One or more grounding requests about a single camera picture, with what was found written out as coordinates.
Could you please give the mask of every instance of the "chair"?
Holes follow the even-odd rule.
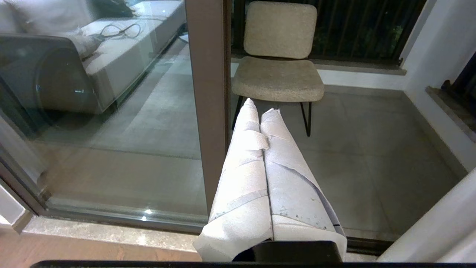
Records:
[[[249,4],[244,57],[235,73],[232,92],[239,96],[233,128],[243,97],[274,102],[299,102],[311,135],[312,102],[324,95],[324,84],[309,56],[317,10],[306,4],[254,1]],[[308,115],[303,102],[308,102]]]

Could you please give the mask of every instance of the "sliding glass door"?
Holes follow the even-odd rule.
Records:
[[[228,9],[0,2],[4,182],[40,216],[199,232],[228,138]]]

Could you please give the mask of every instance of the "black metal railing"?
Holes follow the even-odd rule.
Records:
[[[234,0],[232,51],[244,53],[248,4]],[[309,58],[399,64],[400,54],[426,0],[273,0],[304,3],[317,9]]]

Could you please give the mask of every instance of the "paper roll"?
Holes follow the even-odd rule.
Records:
[[[344,259],[344,231],[279,110],[271,109],[262,115],[261,133],[269,142],[264,159],[274,240],[334,241]]]
[[[203,261],[232,261],[273,238],[263,150],[256,107],[247,99],[238,114],[208,224],[193,246]]]

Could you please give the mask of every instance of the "black cable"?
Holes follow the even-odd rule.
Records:
[[[136,35],[130,36],[130,35],[128,35],[128,34],[126,33],[126,31],[129,30],[130,28],[132,28],[133,26],[138,26],[138,27],[139,27],[139,31],[138,31],[138,33],[137,33]],[[114,27],[114,28],[118,29],[119,32],[118,32],[117,34],[104,35],[104,34],[103,34],[104,31],[105,31],[108,27]],[[141,27],[139,24],[137,24],[137,23],[133,23],[133,24],[129,25],[128,27],[124,28],[124,29],[121,29],[121,28],[119,28],[119,27],[116,26],[116,25],[109,24],[109,25],[106,25],[104,28],[102,28],[102,30],[101,30],[101,32],[99,33],[99,35],[103,36],[104,38],[112,38],[112,37],[121,36],[121,35],[124,34],[125,36],[127,36],[127,37],[129,37],[129,38],[136,38],[136,37],[138,37],[138,36],[140,35],[140,32],[141,32],[141,31],[142,31],[142,27]]]

